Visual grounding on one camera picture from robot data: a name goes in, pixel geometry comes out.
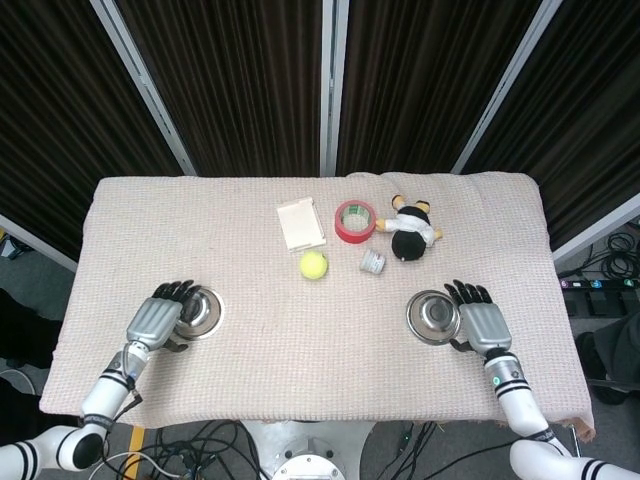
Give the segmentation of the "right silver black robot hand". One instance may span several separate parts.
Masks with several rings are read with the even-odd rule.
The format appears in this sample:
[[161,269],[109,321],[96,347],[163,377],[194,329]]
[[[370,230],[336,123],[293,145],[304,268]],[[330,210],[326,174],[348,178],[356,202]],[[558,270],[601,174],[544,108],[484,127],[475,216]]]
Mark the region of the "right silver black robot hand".
[[511,348],[512,336],[506,320],[484,286],[454,279],[452,284],[445,283],[444,287],[466,332],[465,342],[449,341],[455,350],[474,351],[483,358],[490,358],[497,351],[506,352]]

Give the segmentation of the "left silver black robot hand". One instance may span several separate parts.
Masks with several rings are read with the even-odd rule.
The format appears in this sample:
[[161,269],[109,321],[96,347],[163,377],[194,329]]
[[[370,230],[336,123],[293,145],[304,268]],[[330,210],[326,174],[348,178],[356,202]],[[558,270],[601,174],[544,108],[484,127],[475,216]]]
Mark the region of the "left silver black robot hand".
[[128,342],[139,342],[150,351],[164,348],[174,353],[185,351],[186,343],[171,339],[174,328],[185,319],[188,305],[201,289],[193,280],[162,283],[147,298],[126,331]]

